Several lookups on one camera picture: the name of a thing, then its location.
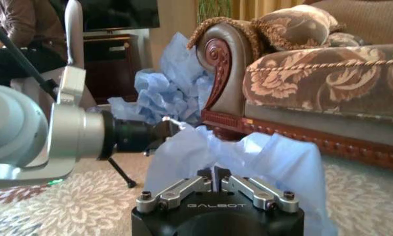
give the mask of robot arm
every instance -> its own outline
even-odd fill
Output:
[[[67,66],[49,132],[44,114],[21,93],[0,86],[0,188],[65,179],[80,158],[109,160],[117,152],[156,149],[181,129],[172,119],[157,125],[115,119],[79,107],[85,71]],[[48,161],[29,166],[47,145]]]

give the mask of silver metal bracket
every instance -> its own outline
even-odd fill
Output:
[[[163,210],[175,209],[189,194],[193,192],[208,192],[212,190],[211,186],[211,179],[196,176],[177,181],[155,196],[152,196],[151,192],[144,191],[136,200],[137,211],[140,213],[149,213],[156,207],[160,207]]]
[[[241,192],[253,202],[253,206],[265,211],[277,206],[283,211],[295,213],[299,200],[292,192],[283,192],[259,178],[229,176],[221,180],[223,191]]]

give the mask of wall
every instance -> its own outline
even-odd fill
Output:
[[[152,65],[159,69],[163,50],[180,32],[191,37],[197,27],[197,0],[157,0],[160,28],[151,29]]]

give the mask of wooden cabinet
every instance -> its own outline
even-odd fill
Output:
[[[97,104],[108,98],[136,101],[135,74],[141,69],[137,36],[131,34],[84,37],[85,84]]]

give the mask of crumpled plastic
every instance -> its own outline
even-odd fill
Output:
[[[195,129],[187,125],[159,147],[144,189],[157,193],[180,179],[195,177],[197,170],[216,165],[296,193],[305,211],[304,235],[337,235],[327,213],[324,169],[313,143],[261,133],[252,133],[237,143],[223,142],[205,126]]]
[[[200,123],[215,79],[197,61],[196,48],[188,50],[187,43],[185,36],[176,33],[160,58],[161,72],[152,69],[137,72],[136,103],[127,103],[119,97],[108,99],[116,118],[156,124],[164,116],[171,116],[193,125]]]

